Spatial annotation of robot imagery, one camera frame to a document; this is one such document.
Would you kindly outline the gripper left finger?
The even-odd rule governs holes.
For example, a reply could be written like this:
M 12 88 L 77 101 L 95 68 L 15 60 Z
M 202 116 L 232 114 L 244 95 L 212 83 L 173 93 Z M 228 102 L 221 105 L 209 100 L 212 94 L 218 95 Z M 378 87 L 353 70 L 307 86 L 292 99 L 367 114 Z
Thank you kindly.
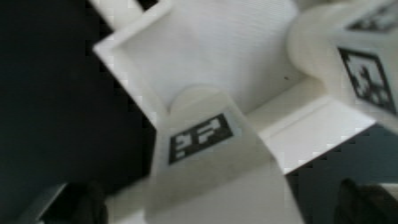
M 36 221 L 40 224 L 108 224 L 104 194 L 93 183 L 65 184 Z

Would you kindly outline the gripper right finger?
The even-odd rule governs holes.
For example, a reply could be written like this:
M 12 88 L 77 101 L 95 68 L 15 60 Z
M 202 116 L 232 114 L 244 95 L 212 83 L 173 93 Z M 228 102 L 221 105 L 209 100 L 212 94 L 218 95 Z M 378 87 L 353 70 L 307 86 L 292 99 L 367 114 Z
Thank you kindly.
M 398 183 L 339 184 L 333 224 L 398 224 Z

